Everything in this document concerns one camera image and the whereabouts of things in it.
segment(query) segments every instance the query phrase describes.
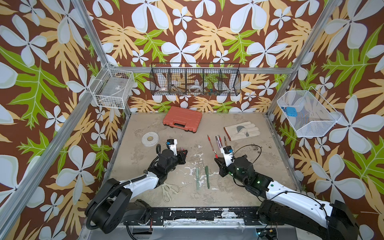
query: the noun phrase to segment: tape roll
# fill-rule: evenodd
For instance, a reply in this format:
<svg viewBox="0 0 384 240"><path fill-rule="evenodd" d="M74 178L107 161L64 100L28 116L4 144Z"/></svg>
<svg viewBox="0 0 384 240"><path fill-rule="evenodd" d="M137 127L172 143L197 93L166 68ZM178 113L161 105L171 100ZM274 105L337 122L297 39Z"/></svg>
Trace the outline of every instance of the tape roll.
<svg viewBox="0 0 384 240"><path fill-rule="evenodd" d="M143 135L141 138L141 142L146 147L155 146L159 142L159 135L155 132L148 132Z"/></svg>

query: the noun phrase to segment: concrete floor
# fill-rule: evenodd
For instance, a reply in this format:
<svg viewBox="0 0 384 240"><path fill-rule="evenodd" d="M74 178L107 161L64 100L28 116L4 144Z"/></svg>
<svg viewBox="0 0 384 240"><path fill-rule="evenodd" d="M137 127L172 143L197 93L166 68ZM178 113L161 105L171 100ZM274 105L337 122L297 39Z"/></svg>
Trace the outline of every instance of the concrete floor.
<svg viewBox="0 0 384 240"><path fill-rule="evenodd" d="M219 134L224 141L224 127L251 121L261 134L256 137L228 141L235 151L247 144L257 144L262 147L259 159L253 164L254 169L265 174L281 184L295 189L294 184L280 158L277 147L274 144L269 132L267 123L261 113L246 114L218 114L204 113L199 128L196 133L185 132L177 128L164 126L162 120L165 114L133 114L129 120L127 130L122 140L116 161L110 178L117 180L128 180L141 175L147 169L150 162L156 157L156 146L145 147L142 136L147 132L156 132L159 135L161 148L166 147L167 139L177 139L177 148L181 147L188 150L187 163L178 165L176 169L168 174L166 183L175 184L180 187L179 194L170 193L172 201L166 203L162 199L162 188L158 187L146 191L134 199L142 199L152 207L231 207L231 206L258 206L258 199L247 192L244 188L238 187L233 183L229 176L222 178L218 174L218 166L214 161L215 155L208 142L207 134L213 138L212 144L216 152L217 144L214 136ZM258 152L252 147L245 147L236 154L242 156L246 154L248 160L253 162L258 156ZM205 176L205 166L209 167L210 189L207 188ZM200 189L196 190L196 172L199 168Z"/></svg>

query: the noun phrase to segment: white basket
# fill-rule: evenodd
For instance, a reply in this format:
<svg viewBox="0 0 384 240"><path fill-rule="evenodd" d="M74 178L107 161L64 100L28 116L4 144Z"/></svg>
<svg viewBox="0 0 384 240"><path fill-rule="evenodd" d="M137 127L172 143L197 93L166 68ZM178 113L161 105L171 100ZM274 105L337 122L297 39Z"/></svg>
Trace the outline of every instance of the white basket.
<svg viewBox="0 0 384 240"><path fill-rule="evenodd" d="M92 96L97 106L124 109L134 83L133 72L111 68L100 71L96 80L100 82Z"/></svg>
<svg viewBox="0 0 384 240"><path fill-rule="evenodd" d="M296 117L288 116L285 111L282 112L297 137L323 137L341 118L341 114L336 109L332 107L334 112L330 113L309 90L287 91L277 100L277 104L280 108L296 109Z"/></svg>

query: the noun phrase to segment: wire mesh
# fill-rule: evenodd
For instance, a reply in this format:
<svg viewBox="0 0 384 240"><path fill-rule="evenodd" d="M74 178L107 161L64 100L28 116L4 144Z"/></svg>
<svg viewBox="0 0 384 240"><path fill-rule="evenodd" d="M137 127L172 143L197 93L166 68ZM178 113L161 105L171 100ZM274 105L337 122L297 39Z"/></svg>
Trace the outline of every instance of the wire mesh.
<svg viewBox="0 0 384 240"><path fill-rule="evenodd" d="M152 95L240 94L241 75L238 67L212 63L201 65L207 66L172 67L169 63L152 63L149 75Z"/></svg>
<svg viewBox="0 0 384 240"><path fill-rule="evenodd" d="M107 69L96 76L99 83L92 92L96 104L105 108L124 109L128 97L132 94L134 83L131 71Z"/></svg>
<svg viewBox="0 0 384 240"><path fill-rule="evenodd" d="M332 106L336 114L331 114L309 90L287 91L277 100L277 104L283 109L297 137L323 137L341 117ZM284 111L286 107L295 108L297 116L288 116Z"/></svg>

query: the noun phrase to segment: green marker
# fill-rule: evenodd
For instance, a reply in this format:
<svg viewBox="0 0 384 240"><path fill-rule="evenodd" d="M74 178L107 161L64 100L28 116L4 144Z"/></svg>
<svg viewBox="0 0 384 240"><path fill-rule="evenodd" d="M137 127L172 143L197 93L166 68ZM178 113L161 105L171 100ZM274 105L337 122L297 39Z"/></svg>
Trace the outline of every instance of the green marker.
<svg viewBox="0 0 384 240"><path fill-rule="evenodd" d="M199 168L196 167L196 189L199 189Z"/></svg>
<svg viewBox="0 0 384 240"><path fill-rule="evenodd" d="M205 166L205 174L207 175L207 186L209 189L209 172L208 172L208 166Z"/></svg>

